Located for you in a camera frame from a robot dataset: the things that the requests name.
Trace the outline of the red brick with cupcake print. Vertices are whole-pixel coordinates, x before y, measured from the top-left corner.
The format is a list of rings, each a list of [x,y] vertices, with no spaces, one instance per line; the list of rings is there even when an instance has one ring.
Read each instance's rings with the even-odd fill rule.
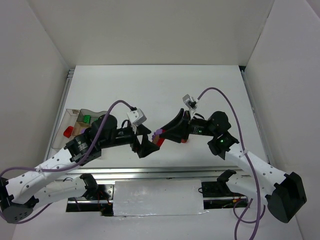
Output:
[[[152,140],[152,142],[157,145],[158,147],[161,147],[162,144],[164,143],[165,139],[164,138],[161,138],[161,137],[158,137],[158,138],[154,138]]]

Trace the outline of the green sloped lego brick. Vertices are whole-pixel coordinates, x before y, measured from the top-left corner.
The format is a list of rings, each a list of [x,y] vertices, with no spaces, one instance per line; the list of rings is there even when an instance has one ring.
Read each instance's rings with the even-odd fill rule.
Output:
[[[84,115],[84,117],[83,117],[83,122],[84,122],[85,124],[90,124],[90,122],[91,122],[91,116],[90,116],[90,115]]]

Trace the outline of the red lego brick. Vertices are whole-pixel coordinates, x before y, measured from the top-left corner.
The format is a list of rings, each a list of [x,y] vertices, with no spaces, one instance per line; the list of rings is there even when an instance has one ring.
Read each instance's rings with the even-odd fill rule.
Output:
[[[74,130],[74,127],[73,127],[73,126],[68,126],[68,127],[64,130],[63,136],[69,139],[69,138],[72,136],[73,130]]]

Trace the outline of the purple cupcake print brick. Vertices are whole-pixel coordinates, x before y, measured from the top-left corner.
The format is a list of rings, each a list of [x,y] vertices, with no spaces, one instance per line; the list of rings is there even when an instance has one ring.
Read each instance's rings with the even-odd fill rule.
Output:
[[[153,133],[153,135],[152,135],[152,140],[154,140],[155,138],[156,138],[156,136],[158,136],[158,135],[160,135],[160,134],[162,134],[163,133],[163,130],[160,128],[160,129],[157,129],[154,133]]]

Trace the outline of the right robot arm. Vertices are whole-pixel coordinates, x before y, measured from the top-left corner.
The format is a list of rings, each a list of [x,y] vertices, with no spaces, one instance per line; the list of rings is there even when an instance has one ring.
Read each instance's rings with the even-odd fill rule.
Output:
[[[226,170],[219,180],[233,193],[260,200],[282,223],[288,223],[307,202],[302,178],[268,164],[247,149],[229,133],[231,124],[225,112],[216,111],[207,120],[191,118],[189,111],[180,109],[178,115],[161,128],[160,138],[181,143],[189,135],[212,137],[207,145],[214,156],[232,162],[249,174],[242,177]]]

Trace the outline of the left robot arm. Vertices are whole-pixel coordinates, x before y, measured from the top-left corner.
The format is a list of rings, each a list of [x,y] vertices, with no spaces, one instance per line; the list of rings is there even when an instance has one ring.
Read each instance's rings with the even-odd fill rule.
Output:
[[[68,198],[95,198],[99,186],[90,173],[58,182],[58,178],[99,158],[106,148],[129,145],[139,158],[158,151],[149,140],[151,131],[143,124],[128,122],[118,128],[117,118],[101,115],[83,133],[75,136],[55,155],[34,168],[11,178],[0,179],[0,215],[9,224],[33,219],[33,211],[45,210],[50,204]]]

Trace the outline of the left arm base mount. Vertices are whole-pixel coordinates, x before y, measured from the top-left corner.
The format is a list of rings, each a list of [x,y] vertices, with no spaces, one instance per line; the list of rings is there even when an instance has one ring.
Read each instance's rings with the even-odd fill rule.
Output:
[[[103,217],[113,217],[114,184],[98,184],[93,195],[70,197],[67,199],[67,213],[98,213]]]

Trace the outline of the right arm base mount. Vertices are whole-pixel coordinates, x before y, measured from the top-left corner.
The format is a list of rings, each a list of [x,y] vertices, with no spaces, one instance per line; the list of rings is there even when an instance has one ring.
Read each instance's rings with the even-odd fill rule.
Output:
[[[203,208],[211,209],[231,209],[245,208],[248,199],[244,195],[230,191],[227,187],[227,180],[236,174],[234,170],[224,171],[215,181],[203,181],[198,192],[203,197]]]

